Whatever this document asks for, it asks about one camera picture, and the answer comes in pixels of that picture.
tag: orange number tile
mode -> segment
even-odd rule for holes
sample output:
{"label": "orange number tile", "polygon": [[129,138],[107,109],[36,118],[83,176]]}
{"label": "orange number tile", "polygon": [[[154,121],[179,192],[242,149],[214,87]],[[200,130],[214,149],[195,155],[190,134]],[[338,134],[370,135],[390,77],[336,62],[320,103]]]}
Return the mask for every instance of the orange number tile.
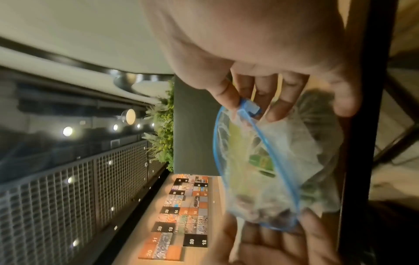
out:
{"label": "orange number tile", "polygon": [[198,208],[189,208],[189,215],[198,215]]}
{"label": "orange number tile", "polygon": [[160,239],[161,233],[160,232],[152,232],[151,235],[147,238],[146,244],[157,244],[158,240]]}
{"label": "orange number tile", "polygon": [[153,253],[156,249],[156,244],[144,244],[143,248],[138,255],[138,258],[142,259],[153,259]]}
{"label": "orange number tile", "polygon": [[182,253],[182,246],[169,246],[169,249],[166,253],[166,259],[165,260],[171,260],[171,261],[180,261],[180,255]]}
{"label": "orange number tile", "polygon": [[203,203],[203,202],[200,202],[200,203],[199,203],[199,207],[200,207],[201,209],[208,209],[208,203]]}
{"label": "orange number tile", "polygon": [[187,215],[189,212],[189,208],[182,207],[180,208],[179,215]]}

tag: finger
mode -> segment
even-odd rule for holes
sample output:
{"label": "finger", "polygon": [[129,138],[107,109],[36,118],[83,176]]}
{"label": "finger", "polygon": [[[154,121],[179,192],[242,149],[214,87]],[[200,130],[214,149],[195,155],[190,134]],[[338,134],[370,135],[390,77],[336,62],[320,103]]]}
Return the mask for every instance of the finger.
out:
{"label": "finger", "polygon": [[254,88],[254,76],[245,76],[232,71],[233,81],[241,97],[251,99]]}
{"label": "finger", "polygon": [[261,227],[260,232],[262,245],[275,249],[282,248],[282,233],[280,231]]}
{"label": "finger", "polygon": [[270,122],[283,119],[288,115],[309,80],[308,75],[295,72],[284,72],[282,77],[279,99],[266,114],[266,120]]}
{"label": "finger", "polygon": [[237,219],[230,213],[224,215],[221,231],[208,250],[208,257],[211,261],[228,262],[231,249],[237,234]]}
{"label": "finger", "polygon": [[362,101],[359,69],[352,63],[344,63],[327,73],[326,81],[335,93],[333,108],[336,115],[353,116]]}
{"label": "finger", "polygon": [[253,101],[261,108],[260,116],[263,116],[278,89],[278,75],[257,76],[255,85],[256,94]]}
{"label": "finger", "polygon": [[282,249],[305,264],[307,261],[307,243],[304,230],[298,224],[292,231],[282,233]]}
{"label": "finger", "polygon": [[218,103],[226,107],[228,110],[235,110],[239,107],[239,92],[228,79],[224,79],[216,86],[207,87],[207,90],[211,93],[215,100],[218,101]]}
{"label": "finger", "polygon": [[241,231],[241,242],[247,244],[261,244],[261,233],[258,224],[245,222]]}
{"label": "finger", "polygon": [[246,264],[298,264],[294,257],[281,250],[254,244],[240,244],[238,256]]}
{"label": "finger", "polygon": [[310,264],[340,264],[340,259],[333,247],[321,220],[311,210],[305,210],[300,218],[307,240],[307,253]]}

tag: plastic bag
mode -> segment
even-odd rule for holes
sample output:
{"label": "plastic bag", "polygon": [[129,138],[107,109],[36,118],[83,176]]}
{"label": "plastic bag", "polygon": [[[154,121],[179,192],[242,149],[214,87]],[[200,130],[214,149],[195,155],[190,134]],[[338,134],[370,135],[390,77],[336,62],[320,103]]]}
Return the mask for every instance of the plastic bag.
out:
{"label": "plastic bag", "polygon": [[213,152],[228,211],[287,230],[305,207],[339,209],[333,170],[343,133],[330,101],[327,93],[308,91],[285,119],[273,123],[253,119],[259,107],[248,100],[236,114],[220,109]]}

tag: hand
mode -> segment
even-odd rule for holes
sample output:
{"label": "hand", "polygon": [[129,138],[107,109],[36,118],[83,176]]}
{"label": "hand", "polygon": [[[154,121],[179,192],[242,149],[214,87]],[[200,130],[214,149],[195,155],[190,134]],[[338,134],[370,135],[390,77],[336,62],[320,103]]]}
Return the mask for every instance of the hand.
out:
{"label": "hand", "polygon": [[[301,226],[290,233],[246,222],[234,265],[340,265],[340,259],[320,219],[310,210]],[[227,213],[217,239],[210,243],[203,265],[228,265],[237,233],[237,221]]]}
{"label": "hand", "polygon": [[[141,0],[175,73],[207,89],[227,109],[250,98],[263,112],[283,82],[268,121],[292,108],[309,75],[331,84],[336,114],[350,117],[361,102],[357,64],[344,51],[337,0]],[[236,87],[226,79],[231,70]]]}

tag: ceiling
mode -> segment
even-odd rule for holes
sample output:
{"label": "ceiling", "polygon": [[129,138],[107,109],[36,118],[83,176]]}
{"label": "ceiling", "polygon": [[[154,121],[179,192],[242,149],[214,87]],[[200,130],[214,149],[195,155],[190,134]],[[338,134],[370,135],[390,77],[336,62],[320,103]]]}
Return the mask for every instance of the ceiling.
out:
{"label": "ceiling", "polygon": [[[112,69],[173,74],[148,29],[138,0],[2,0],[0,36]],[[108,74],[2,47],[0,65],[146,103],[157,102],[117,88]],[[164,96],[168,88],[167,82],[134,86],[150,96]]]}

